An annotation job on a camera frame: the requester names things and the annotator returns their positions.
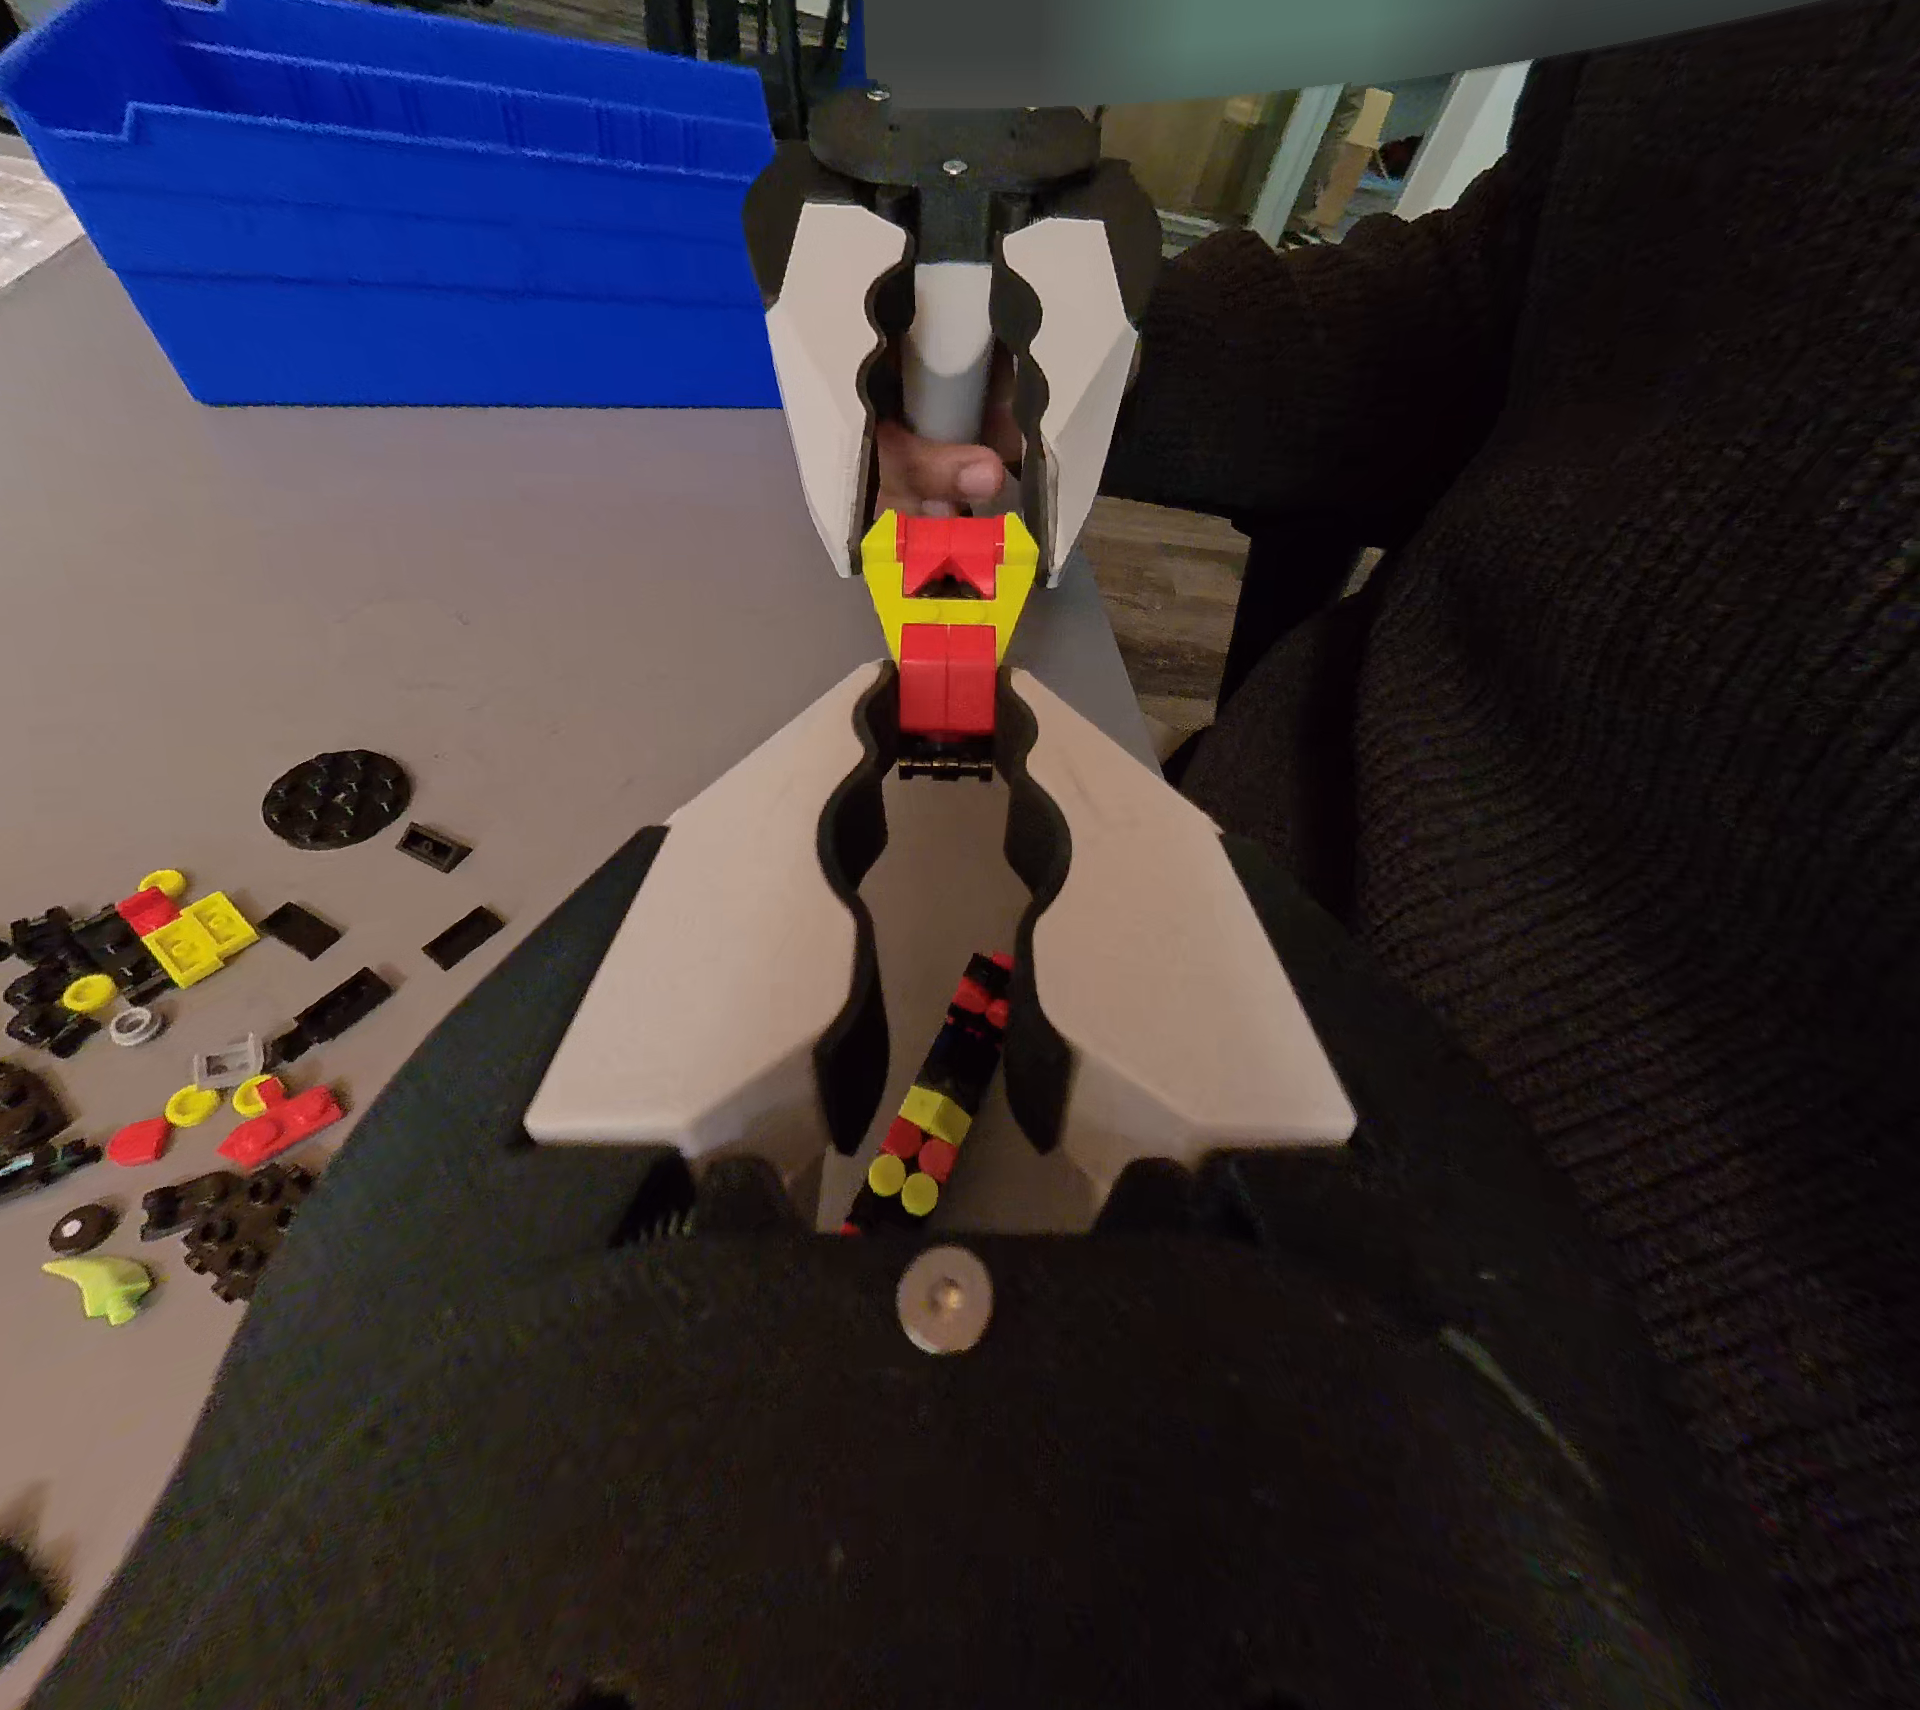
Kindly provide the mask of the person's black sweater torso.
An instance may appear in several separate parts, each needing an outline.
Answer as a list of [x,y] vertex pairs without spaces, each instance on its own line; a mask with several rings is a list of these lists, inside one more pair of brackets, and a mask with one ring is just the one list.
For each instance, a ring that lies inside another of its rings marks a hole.
[[1615,1237],[1838,1706],[1915,1706],[1920,5],[1593,50],[1500,419],[1192,797]]

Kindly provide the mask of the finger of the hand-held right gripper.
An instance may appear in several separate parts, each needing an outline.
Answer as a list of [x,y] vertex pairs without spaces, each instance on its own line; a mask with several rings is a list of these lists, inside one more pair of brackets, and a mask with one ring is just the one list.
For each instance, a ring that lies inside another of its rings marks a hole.
[[1023,521],[1064,586],[1094,514],[1142,345],[1108,223],[1025,223],[997,241],[991,337],[1010,362]]
[[766,317],[810,521],[834,576],[860,576],[879,491],[872,369],[886,330],[879,285],[906,269],[906,233],[863,203],[802,203]]

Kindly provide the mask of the long red black lego assembly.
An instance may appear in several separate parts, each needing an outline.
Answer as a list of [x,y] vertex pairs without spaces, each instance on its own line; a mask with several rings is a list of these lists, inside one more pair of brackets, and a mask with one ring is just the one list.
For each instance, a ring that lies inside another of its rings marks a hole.
[[901,1089],[841,1237],[916,1234],[940,1213],[966,1132],[997,1079],[1010,1022],[1010,952],[979,952],[953,987],[945,1025]]

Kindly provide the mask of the yellow black red lego model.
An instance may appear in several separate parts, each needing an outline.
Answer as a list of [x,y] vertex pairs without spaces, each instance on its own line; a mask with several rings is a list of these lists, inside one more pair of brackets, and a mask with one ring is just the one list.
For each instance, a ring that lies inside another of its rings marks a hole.
[[860,565],[898,676],[898,775],[991,777],[997,676],[1039,586],[1033,529],[1023,514],[884,509]]

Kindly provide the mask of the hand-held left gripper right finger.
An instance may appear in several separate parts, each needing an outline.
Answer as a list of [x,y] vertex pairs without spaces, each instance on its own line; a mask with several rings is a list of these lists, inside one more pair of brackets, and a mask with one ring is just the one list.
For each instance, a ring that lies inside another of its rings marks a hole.
[[1084,1234],[1153,1159],[1340,1151],[1353,1098],[1220,827],[1039,676],[1002,676],[1010,931],[997,1229]]

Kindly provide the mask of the blue bin with square tag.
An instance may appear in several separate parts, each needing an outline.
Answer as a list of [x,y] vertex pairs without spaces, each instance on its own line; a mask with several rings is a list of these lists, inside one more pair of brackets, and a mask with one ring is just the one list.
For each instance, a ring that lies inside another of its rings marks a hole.
[[208,408],[777,408],[748,68],[361,0],[67,0],[6,109]]

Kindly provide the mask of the black round lego plate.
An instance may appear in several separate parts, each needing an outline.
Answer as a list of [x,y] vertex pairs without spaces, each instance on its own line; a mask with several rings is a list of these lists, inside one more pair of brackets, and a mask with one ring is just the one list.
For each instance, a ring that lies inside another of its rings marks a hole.
[[261,827],[296,854],[343,854],[397,827],[410,775],[390,754],[337,749],[291,763],[261,794]]

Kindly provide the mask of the person's right forearm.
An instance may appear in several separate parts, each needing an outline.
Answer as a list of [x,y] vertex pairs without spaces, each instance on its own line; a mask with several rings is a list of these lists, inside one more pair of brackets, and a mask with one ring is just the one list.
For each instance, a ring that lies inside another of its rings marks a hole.
[[1102,491],[1220,521],[1421,521],[1500,419],[1586,53],[1530,68],[1509,149],[1452,208],[1343,241],[1209,233],[1142,311]]

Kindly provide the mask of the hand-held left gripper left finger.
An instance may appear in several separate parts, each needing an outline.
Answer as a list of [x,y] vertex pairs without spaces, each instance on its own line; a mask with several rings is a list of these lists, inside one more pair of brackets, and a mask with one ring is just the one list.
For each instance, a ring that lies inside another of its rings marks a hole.
[[834,1122],[815,1052],[867,999],[872,854],[831,880],[818,820],[872,757],[860,708],[879,684],[884,657],[849,669],[664,816],[527,1098],[542,1151],[677,1151],[693,1175],[748,1155],[810,1234],[824,1224]]

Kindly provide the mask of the pile of lego pieces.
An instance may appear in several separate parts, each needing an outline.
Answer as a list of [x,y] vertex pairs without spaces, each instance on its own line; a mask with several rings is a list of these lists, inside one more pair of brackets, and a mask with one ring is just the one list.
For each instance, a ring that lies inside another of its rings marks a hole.
[[501,962],[522,890],[410,820],[330,858],[261,839],[27,897],[6,923],[6,1548],[48,1592],[22,1695],[130,1557],[248,1280],[404,1062]]

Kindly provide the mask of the person's right hand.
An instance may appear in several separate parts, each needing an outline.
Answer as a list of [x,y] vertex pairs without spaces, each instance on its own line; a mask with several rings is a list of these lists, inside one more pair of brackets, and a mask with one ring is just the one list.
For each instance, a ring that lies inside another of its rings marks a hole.
[[991,425],[982,439],[930,439],[898,419],[879,419],[879,495],[872,509],[898,514],[973,514],[1010,486],[1023,467],[1023,434],[1010,419]]

